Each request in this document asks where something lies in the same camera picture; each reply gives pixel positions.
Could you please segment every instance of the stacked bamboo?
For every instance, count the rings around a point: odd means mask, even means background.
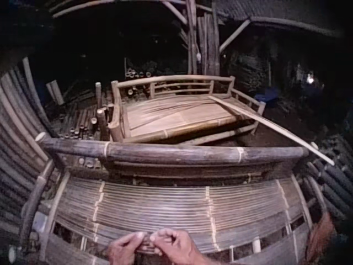
[[[50,124],[42,112],[27,58],[24,69],[26,79],[18,67],[0,79],[0,218],[16,225],[48,159],[35,137],[42,131],[53,132],[47,130]]]
[[[335,166],[316,159],[308,162],[308,177],[322,187],[327,209],[337,220],[353,214],[353,149],[340,135],[322,142],[320,151],[330,157]]]

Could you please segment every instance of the hand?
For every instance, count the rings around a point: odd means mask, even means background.
[[[150,241],[154,252],[168,256],[171,262],[182,265],[207,264],[206,258],[197,249],[188,232],[164,228],[154,232]]]
[[[146,233],[128,234],[113,241],[108,248],[110,265],[133,265],[135,250],[141,245]]]

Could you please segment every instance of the bamboo bench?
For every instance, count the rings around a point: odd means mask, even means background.
[[[208,99],[214,95],[247,111],[262,115],[265,103],[234,89],[235,77],[175,75],[113,81],[113,120],[108,125],[111,137],[116,142],[156,142],[180,135],[214,129],[249,120],[245,115],[230,112]],[[145,86],[149,88],[150,99],[144,102],[126,104],[120,90]],[[251,131],[258,122],[232,131],[206,135],[184,142],[199,145]]]

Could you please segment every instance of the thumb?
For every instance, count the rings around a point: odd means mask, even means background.
[[[136,233],[135,236],[130,240],[127,246],[133,250],[137,249],[141,245],[144,237],[145,237],[144,232]]]
[[[175,247],[170,242],[166,242],[163,238],[155,238],[153,241],[154,245],[162,250],[168,257],[172,256],[175,252]]]

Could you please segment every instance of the blue object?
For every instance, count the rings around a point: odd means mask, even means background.
[[[276,87],[269,87],[265,89],[265,93],[264,94],[256,94],[255,95],[255,99],[257,101],[262,101],[262,102],[269,102],[272,101],[274,99],[277,99],[279,95],[278,89]]]

